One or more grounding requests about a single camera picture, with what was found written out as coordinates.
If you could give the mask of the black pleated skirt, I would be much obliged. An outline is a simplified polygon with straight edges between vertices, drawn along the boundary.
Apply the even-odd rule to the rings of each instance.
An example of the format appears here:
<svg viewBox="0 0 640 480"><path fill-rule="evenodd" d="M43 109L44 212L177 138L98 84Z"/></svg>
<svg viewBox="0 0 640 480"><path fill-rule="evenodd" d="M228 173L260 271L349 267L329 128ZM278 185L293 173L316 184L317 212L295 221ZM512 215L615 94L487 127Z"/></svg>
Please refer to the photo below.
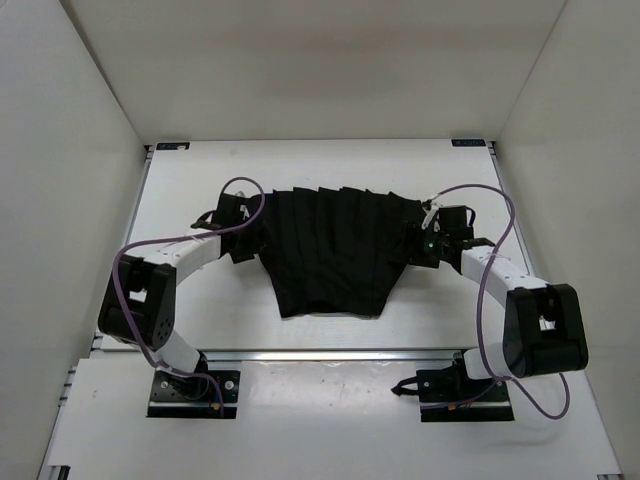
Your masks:
<svg viewBox="0 0 640 480"><path fill-rule="evenodd" d="M342 187L273 191L258 222L259 251L282 318L306 314L378 317L410 255L417 200Z"/></svg>

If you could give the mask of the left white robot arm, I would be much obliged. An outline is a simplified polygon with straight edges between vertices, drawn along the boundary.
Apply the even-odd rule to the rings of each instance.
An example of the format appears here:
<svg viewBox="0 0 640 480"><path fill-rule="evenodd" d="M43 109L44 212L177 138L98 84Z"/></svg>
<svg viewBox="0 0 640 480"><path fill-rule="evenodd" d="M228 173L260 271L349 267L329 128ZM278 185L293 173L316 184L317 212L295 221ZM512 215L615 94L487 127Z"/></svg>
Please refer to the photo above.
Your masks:
<svg viewBox="0 0 640 480"><path fill-rule="evenodd" d="M174 385L188 398L208 389L203 354L175 330L177 287L190 275L223 256L222 240L257 221L266 204L258 196L254 212L248 200L233 196L242 222L222 227L199 218L179 237L131 243L114 258L111 279L98 315L101 333L137 348L149 364L174 376Z"/></svg>

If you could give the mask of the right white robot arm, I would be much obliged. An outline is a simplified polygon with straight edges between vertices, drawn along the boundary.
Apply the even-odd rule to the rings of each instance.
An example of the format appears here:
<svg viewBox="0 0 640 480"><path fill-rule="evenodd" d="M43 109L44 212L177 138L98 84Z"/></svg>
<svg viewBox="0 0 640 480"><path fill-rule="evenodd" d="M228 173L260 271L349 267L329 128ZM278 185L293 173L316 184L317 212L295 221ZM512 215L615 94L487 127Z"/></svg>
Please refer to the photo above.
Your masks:
<svg viewBox="0 0 640 480"><path fill-rule="evenodd" d="M407 220L397 244L409 264L437 268L449 264L478 284L504 310L502 339L478 342L434 371L460 400L471 400L486 381L522 379L580 371L589 361L576 290L526 273L501 256L493 242L475 235L468 207L432 207L422 220Z"/></svg>

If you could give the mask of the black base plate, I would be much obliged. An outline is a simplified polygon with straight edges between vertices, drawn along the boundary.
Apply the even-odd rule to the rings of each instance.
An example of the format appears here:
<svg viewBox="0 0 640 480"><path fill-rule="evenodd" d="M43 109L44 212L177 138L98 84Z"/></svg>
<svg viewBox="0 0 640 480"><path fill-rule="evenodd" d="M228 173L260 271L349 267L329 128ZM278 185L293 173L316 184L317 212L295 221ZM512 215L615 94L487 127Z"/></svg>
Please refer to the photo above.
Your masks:
<svg viewBox="0 0 640 480"><path fill-rule="evenodd" d="M206 379L182 378L157 370L154 373L149 401L148 418L161 419L218 419L233 420L237 416L241 371L210 369L222 399Z"/></svg>
<svg viewBox="0 0 640 480"><path fill-rule="evenodd" d="M417 397L422 423L494 423L515 419L504 383L472 380L464 369L417 370L391 392Z"/></svg>

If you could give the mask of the blue corner label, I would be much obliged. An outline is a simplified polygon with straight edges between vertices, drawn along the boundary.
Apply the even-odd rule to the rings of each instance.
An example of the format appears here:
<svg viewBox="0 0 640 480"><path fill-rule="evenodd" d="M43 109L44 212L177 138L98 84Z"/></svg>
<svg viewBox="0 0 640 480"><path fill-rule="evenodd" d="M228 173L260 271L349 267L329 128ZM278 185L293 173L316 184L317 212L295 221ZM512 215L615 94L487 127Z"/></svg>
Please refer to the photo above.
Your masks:
<svg viewBox="0 0 640 480"><path fill-rule="evenodd" d="M477 138L463 138L452 139L451 144L455 148L480 148L486 146L486 141Z"/></svg>
<svg viewBox="0 0 640 480"><path fill-rule="evenodd" d="M189 142L158 142L155 146L157 151L184 151L189 148Z"/></svg>

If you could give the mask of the right blue corner label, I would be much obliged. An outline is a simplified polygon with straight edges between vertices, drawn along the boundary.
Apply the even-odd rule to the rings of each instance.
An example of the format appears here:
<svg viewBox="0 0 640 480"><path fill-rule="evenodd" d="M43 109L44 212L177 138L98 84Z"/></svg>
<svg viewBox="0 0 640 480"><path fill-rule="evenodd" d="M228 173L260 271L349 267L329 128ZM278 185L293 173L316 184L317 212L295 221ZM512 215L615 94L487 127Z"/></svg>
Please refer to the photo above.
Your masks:
<svg viewBox="0 0 640 480"><path fill-rule="evenodd" d="M463 138L452 139L451 144L455 148L480 148L486 146L486 141L477 138Z"/></svg>

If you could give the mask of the left blue corner label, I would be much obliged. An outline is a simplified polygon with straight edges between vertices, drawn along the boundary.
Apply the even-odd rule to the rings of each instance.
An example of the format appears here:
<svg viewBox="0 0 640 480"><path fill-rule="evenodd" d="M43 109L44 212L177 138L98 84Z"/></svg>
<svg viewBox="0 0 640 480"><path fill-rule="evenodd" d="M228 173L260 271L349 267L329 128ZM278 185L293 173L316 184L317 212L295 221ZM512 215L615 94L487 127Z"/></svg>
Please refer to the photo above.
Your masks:
<svg viewBox="0 0 640 480"><path fill-rule="evenodd" d="M189 142L158 142L155 146L157 151L184 151L189 148Z"/></svg>

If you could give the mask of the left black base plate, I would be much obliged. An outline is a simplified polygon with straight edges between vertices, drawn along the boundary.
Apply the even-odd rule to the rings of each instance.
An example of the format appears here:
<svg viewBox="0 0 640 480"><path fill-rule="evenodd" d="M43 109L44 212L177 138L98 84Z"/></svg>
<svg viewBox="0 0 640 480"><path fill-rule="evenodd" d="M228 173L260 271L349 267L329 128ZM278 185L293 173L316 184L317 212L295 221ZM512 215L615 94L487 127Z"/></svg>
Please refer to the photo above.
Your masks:
<svg viewBox="0 0 640 480"><path fill-rule="evenodd" d="M210 369L222 399L206 379L182 378L157 370L154 373L149 401L148 418L161 419L218 419L233 420L237 416L241 371Z"/></svg>

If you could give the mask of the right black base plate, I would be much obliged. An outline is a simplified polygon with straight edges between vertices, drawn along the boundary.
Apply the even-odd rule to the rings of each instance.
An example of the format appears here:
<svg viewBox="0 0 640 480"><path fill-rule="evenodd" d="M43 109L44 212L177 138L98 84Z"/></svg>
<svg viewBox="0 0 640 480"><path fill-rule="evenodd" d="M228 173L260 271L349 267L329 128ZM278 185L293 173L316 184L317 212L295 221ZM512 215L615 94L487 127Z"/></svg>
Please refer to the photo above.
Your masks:
<svg viewBox="0 0 640 480"><path fill-rule="evenodd" d="M504 383L472 380L464 369L417 370L391 392L417 397L422 423L494 423L515 419Z"/></svg>

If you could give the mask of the aluminium table rail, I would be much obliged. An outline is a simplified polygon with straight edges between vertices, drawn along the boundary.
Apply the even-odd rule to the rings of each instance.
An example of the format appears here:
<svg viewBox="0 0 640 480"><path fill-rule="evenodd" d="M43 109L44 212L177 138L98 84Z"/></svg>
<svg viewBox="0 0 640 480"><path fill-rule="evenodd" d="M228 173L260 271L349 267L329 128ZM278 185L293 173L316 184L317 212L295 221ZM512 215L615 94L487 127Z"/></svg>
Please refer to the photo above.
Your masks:
<svg viewBox="0 0 640 480"><path fill-rule="evenodd" d="M205 350L203 355L210 362L347 362L347 361L447 361L461 354L451 349L383 349L383 350ZM169 365L185 369L195 363L200 353L193 347L183 349L160 349L149 353L157 365Z"/></svg>

